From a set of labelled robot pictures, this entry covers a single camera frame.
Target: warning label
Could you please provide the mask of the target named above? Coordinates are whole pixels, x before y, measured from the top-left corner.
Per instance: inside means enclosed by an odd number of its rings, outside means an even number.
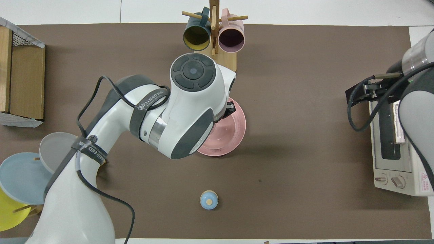
[[[428,175],[425,172],[421,172],[421,191],[430,191],[430,181],[428,180]]]

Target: wooden base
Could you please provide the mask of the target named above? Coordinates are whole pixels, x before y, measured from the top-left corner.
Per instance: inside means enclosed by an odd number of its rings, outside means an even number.
[[[237,70],[237,53],[227,53],[223,50],[220,50],[218,54],[212,55],[212,45],[209,46],[202,51],[195,51],[195,53],[202,53],[206,56],[212,58],[217,64],[220,64],[232,71]]]

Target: control buttons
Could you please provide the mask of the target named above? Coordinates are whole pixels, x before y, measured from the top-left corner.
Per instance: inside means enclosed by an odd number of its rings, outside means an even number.
[[[385,174],[381,174],[380,177],[375,177],[374,180],[381,182],[383,185],[386,185],[388,182],[387,181],[387,175],[385,175]]]
[[[182,56],[173,64],[173,71],[180,71],[182,64],[188,61],[188,56]]]
[[[403,189],[405,187],[405,179],[402,176],[392,177],[390,180],[392,180],[396,188]]]
[[[176,80],[176,82],[178,82],[178,84],[180,84],[181,86],[183,86],[185,88],[188,88],[188,89],[194,88],[193,82],[184,79],[184,77],[182,77],[182,75],[176,75],[175,80]]]
[[[217,75],[214,61],[200,53],[188,53],[172,64],[171,78],[187,92],[199,92],[209,87]]]
[[[184,68],[182,69],[182,72],[184,76],[187,77],[188,79],[198,79],[204,74],[204,68],[201,65],[201,63],[190,61],[184,64]]]

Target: mug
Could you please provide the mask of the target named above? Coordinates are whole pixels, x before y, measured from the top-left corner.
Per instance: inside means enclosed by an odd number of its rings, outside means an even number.
[[[237,17],[229,14],[227,8],[221,11],[221,25],[218,33],[218,45],[227,53],[236,53],[244,47],[244,24],[242,20],[228,21],[230,17]]]
[[[193,51],[201,51],[210,44],[211,23],[208,21],[210,9],[204,7],[201,13],[202,19],[190,17],[185,27],[183,39],[185,45]]]

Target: blue cup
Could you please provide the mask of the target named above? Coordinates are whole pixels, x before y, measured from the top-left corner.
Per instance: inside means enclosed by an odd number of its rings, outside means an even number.
[[[185,27],[183,39],[185,45],[193,51],[201,51],[210,44],[211,23],[208,21],[210,9],[204,7],[201,13],[202,19],[190,17]]]

